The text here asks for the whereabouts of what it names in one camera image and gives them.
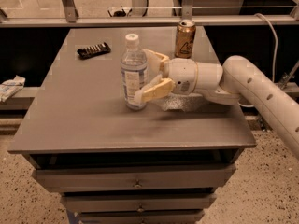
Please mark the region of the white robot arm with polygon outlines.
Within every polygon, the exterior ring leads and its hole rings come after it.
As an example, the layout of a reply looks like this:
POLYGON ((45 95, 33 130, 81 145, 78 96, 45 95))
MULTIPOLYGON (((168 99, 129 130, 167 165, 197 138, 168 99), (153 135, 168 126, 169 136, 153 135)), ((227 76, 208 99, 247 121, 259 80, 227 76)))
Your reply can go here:
POLYGON ((145 49, 155 78, 137 91, 138 104, 161 99, 171 93, 198 93, 206 100, 234 105, 245 98, 299 159, 299 104, 242 56, 231 56, 224 64, 201 63, 145 49))

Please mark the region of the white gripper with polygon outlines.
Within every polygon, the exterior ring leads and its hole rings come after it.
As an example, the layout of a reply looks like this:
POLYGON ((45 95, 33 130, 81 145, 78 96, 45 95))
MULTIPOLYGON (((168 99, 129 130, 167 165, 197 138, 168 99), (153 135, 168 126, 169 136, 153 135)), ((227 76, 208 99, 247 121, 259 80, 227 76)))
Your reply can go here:
POLYGON ((135 93, 134 101, 137 104, 164 98, 172 91, 182 95, 193 92, 197 79, 195 61, 182 58, 170 60, 165 54, 150 49, 143 51, 147 56, 149 77, 153 80, 135 93), (163 71, 167 78, 159 75, 163 71))

